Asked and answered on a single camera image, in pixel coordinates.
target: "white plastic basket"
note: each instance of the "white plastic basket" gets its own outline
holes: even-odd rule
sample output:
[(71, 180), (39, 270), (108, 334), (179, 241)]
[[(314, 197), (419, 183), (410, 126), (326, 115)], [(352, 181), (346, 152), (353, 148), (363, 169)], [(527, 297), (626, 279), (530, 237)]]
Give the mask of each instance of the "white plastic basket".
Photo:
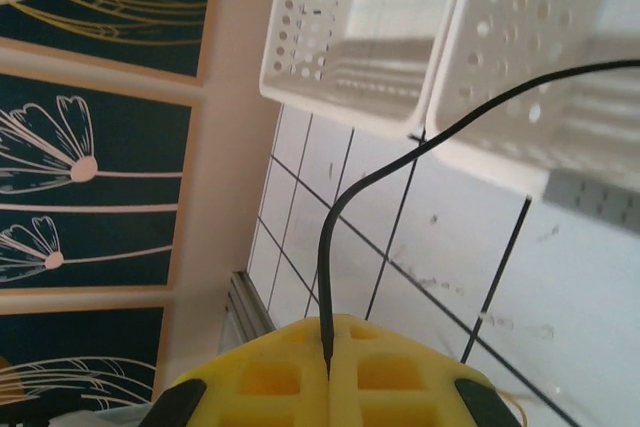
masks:
[[(426, 121), (431, 137), (527, 78), (640, 53), (638, 4), (274, 0), (261, 91), (381, 133), (406, 134)], [(544, 86), (435, 152), (532, 195), (554, 169), (640, 190), (636, 79), (623, 72)]]

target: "dark green artwork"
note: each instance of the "dark green artwork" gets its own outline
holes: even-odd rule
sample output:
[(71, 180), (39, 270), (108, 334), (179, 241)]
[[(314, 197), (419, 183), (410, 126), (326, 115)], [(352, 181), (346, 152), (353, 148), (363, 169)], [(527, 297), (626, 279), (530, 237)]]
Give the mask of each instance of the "dark green artwork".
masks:
[(0, 315), (0, 405), (73, 389), (87, 410), (151, 401), (164, 308)]
[(0, 291), (166, 285), (191, 107), (0, 75)]
[(195, 76), (207, 0), (0, 0), (0, 37)]

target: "black cable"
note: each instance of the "black cable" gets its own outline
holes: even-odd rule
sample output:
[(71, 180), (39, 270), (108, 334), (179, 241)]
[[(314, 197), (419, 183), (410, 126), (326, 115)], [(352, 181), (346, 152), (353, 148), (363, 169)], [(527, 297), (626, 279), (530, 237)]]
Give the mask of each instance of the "black cable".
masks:
[(356, 194), (366, 189), (370, 185), (378, 182), (379, 180), (382, 180), (393, 172), (401, 169), (405, 165), (410, 164), (421, 155), (424, 155), (430, 150), (436, 148), (498, 105), (511, 100), (512, 98), (528, 90), (549, 82), (554, 82), (556, 80), (567, 79), (569, 77), (577, 77), (579, 75), (585, 75), (593, 72), (602, 72), (606, 70), (638, 67), (640, 67), (640, 59), (601, 62), (597, 64), (573, 67), (571, 69), (560, 70), (557, 72), (551, 72), (549, 74), (544, 74), (534, 79), (528, 80), (527, 82), (509, 89), (506, 92), (498, 95), (497, 97), (494, 97), (493, 99), (485, 102), (480, 107), (477, 107), (476, 109), (465, 115), (451, 127), (442, 131), (433, 139), (430, 139), (411, 152), (403, 155), (399, 159), (394, 160), (390, 164), (385, 165), (381, 169), (378, 169), (372, 174), (369, 174), (366, 177), (360, 179), (358, 182), (344, 191), (343, 194), (338, 198), (338, 200), (336, 200), (335, 204), (333, 204), (333, 207), (331, 207), (329, 213), (327, 214), (327, 218), (325, 219), (322, 226), (320, 241), (318, 244), (318, 299), (320, 304), (320, 329), (324, 360), (327, 364), (327, 374), (330, 375), (331, 373), (331, 358), (333, 357), (334, 339), (333, 306), (331, 301), (331, 274), (329, 272), (329, 263), (331, 258), (331, 237), (333, 235), (333, 229), (336, 225), (336, 222), (340, 218), (340, 214)]

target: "wooden frame border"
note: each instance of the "wooden frame border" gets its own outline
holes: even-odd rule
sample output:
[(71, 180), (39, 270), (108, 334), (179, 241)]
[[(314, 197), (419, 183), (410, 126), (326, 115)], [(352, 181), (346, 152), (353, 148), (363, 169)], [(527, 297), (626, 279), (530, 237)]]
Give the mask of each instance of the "wooden frame border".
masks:
[(0, 307), (0, 316), (23, 314), (56, 314), (62, 312), (89, 312), (100, 310), (133, 310), (147, 308), (162, 308), (162, 327), (160, 328), (160, 341), (158, 342), (158, 355), (156, 360), (156, 375), (153, 379), (152, 401), (162, 394), (166, 367), (168, 361), (169, 340), (173, 323), (174, 305), (171, 300), (147, 300), (147, 301), (113, 301), (83, 302), (79, 304), (63, 304), (58, 307), (53, 303), (29, 307)]
[(187, 145), (184, 154), (184, 164), (182, 167), (182, 180), (180, 182), (180, 193), (178, 194), (178, 210), (176, 212), (176, 223), (173, 233), (173, 244), (171, 249), (171, 259), (169, 261), (169, 274), (165, 285), (113, 285), (113, 286), (87, 286), (87, 287), (34, 287), (34, 288), (6, 288), (0, 289), (0, 297), (7, 295), (37, 295), (37, 294), (76, 294), (76, 293), (102, 293), (102, 292), (162, 292), (170, 291), (175, 286), (177, 278), (178, 264), (182, 257), (182, 243), (184, 241), (184, 230), (187, 211), (187, 191), (191, 185), (193, 175), (193, 162), (197, 141), (198, 126), (201, 124), (200, 115), (202, 113), (203, 101), (196, 97), (180, 96), (155, 92), (148, 89), (137, 89), (130, 87), (115, 87), (113, 84), (95, 81), (70, 78), (66, 75), (49, 74), (45, 72), (34, 73), (22, 67), (8, 67), (0, 64), (0, 74), (22, 77), (25, 79), (40, 82), (50, 82), (71, 87), (96, 90), (116, 95), (136, 97), (140, 99), (165, 102), (169, 104), (181, 105), (191, 109), (189, 117), (189, 131), (187, 133)]
[(205, 12), (204, 26), (202, 29), (202, 41), (200, 43), (200, 54), (198, 57), (198, 67), (196, 76), (186, 74), (178, 74), (165, 70), (154, 69), (142, 65), (129, 64), (119, 60), (105, 59), (90, 54), (81, 54), (70, 50), (57, 49), (55, 47), (47, 47), (44, 45), (34, 44), (23, 40), (15, 40), (0, 36), (0, 47), (6, 47), (12, 50), (28, 52), (32, 54), (42, 55), (46, 57), (54, 57), (61, 60), (84, 63), (97, 67), (105, 67), (112, 70), (120, 70), (130, 72), (132, 74), (144, 75), (160, 80), (168, 80), (172, 82), (181, 82), (188, 85), (202, 86), (204, 79), (209, 73), (210, 64), (210, 48), (212, 44), (213, 31), (215, 28), (216, 7), (219, 0), (207, 0), (207, 9)]

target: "yellow plastic object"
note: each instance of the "yellow plastic object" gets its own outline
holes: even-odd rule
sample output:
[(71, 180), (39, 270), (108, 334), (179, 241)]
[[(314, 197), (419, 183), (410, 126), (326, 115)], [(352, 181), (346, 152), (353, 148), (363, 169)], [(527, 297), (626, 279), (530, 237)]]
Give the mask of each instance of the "yellow plastic object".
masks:
[(418, 342), (336, 315), (330, 381), (320, 321), (309, 318), (177, 383), (207, 383), (188, 427), (475, 427), (454, 385), (459, 378), (493, 389), (481, 373)]

